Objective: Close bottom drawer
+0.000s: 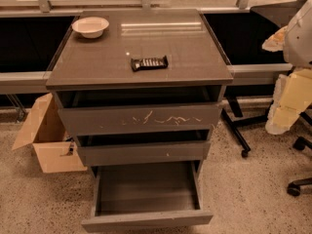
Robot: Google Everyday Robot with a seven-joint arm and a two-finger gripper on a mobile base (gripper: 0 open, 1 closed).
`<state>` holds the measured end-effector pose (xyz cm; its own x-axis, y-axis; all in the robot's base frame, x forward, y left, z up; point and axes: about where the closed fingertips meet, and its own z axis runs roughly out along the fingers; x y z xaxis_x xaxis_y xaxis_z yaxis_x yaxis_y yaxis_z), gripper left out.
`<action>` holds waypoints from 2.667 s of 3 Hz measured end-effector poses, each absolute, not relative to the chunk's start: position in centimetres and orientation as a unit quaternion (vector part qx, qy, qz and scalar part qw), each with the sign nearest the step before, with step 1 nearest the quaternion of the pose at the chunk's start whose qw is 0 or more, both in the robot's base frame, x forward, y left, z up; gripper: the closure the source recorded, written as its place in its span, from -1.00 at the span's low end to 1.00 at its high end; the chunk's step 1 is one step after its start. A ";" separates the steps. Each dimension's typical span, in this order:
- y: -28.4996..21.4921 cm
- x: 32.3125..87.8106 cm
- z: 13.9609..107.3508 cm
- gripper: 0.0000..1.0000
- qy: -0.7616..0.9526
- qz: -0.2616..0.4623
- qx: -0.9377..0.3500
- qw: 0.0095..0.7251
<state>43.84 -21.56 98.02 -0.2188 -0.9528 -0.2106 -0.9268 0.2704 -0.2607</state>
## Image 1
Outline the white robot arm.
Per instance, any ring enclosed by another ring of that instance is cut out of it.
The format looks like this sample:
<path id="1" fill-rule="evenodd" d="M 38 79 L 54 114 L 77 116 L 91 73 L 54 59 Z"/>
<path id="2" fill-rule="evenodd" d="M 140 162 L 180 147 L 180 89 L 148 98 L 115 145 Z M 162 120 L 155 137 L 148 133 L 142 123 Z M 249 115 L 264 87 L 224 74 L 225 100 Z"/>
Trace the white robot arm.
<path id="1" fill-rule="evenodd" d="M 280 74 L 276 81 L 265 130 L 271 135 L 288 131 L 299 115 L 312 103 L 312 0 L 262 44 L 264 50 L 283 52 L 294 70 Z"/>

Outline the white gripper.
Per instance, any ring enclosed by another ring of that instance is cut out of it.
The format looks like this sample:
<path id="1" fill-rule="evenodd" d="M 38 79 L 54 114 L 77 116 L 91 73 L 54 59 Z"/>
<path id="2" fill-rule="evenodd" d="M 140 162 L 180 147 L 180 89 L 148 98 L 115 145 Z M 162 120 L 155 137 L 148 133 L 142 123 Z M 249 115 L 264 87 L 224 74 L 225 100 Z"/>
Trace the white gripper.
<path id="1" fill-rule="evenodd" d="M 261 48 L 268 52 L 283 50 L 287 28 L 284 26 L 264 41 Z M 273 102 L 269 108 L 265 130 L 270 135 L 288 131 L 312 103 L 312 70 L 297 69 L 289 76 L 280 74 L 274 88 Z"/>

